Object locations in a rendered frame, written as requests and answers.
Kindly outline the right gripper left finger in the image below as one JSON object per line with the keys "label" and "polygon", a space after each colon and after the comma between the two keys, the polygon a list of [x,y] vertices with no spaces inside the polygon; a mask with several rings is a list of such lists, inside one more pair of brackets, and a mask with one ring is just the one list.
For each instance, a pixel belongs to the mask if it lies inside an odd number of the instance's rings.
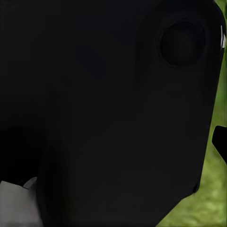
{"label": "right gripper left finger", "polygon": [[25,143],[21,126],[0,131],[0,183]]}

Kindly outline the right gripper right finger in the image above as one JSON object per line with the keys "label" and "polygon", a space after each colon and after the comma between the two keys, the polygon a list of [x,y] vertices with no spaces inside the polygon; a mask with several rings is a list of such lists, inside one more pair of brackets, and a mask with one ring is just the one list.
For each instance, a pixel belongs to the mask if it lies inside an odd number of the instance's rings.
{"label": "right gripper right finger", "polygon": [[227,127],[215,127],[212,143],[227,164]]}

